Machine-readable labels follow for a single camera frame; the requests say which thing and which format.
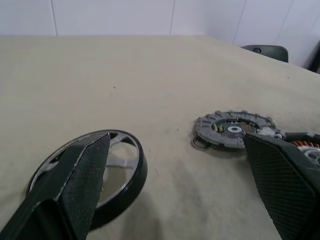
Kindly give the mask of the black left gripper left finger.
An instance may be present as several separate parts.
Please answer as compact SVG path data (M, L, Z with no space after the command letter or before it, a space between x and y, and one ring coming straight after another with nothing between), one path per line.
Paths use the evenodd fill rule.
M109 133L75 141L36 184L0 240L86 240L103 185Z

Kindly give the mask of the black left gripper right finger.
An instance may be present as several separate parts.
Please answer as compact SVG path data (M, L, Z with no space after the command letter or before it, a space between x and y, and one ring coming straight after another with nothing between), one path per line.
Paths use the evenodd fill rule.
M292 143L244 137L258 194L282 240L320 240L320 166Z

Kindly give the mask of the grey motor housing copper windings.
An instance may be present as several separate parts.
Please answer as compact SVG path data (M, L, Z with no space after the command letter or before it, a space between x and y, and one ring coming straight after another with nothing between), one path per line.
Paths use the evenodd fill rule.
M295 145L310 162L320 166L320 133L286 132L283 140Z

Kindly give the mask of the black-rimmed silver spoked rotor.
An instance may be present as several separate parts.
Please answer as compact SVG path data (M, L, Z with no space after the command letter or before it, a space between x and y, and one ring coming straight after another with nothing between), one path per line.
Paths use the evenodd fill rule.
M140 194L146 182L148 164L143 147L139 140L129 132L117 129L104 129L81 135L55 150L33 173L26 187L25 196L31 192L33 187L40 179L42 179L49 173L50 170L55 167L60 160L60 157L63 155L63 152L71 144L82 139L96 137L106 133L109 133L110 135L110 150L115 149L115 145L125 143L135 147L136 157L130 160L124 160L116 158L111 154L108 155L103 175L104 180L111 178L111 168L132 170L132 175L126 179L125 182L114 193L111 194L111 196L107 197L106 199L99 200L91 222L90 230L93 231L101 228L121 215Z

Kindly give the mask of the grey motor housing lid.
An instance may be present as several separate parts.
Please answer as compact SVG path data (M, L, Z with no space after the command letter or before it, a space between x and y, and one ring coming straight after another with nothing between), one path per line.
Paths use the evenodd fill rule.
M230 149L244 149L248 133L282 140L284 135L270 117L242 111L215 111L195 121L197 137L207 145Z

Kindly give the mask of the dark grey folding chair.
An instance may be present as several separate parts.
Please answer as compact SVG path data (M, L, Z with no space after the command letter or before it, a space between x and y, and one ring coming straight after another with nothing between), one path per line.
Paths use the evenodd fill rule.
M279 45L246 45L242 46L242 49L269 57L281 62L289 62L288 50Z

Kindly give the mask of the black metal rack frame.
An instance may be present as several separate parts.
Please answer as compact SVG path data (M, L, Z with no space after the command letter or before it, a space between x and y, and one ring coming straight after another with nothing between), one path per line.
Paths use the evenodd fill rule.
M320 74L320 41L316 44L307 60L306 67L308 71Z

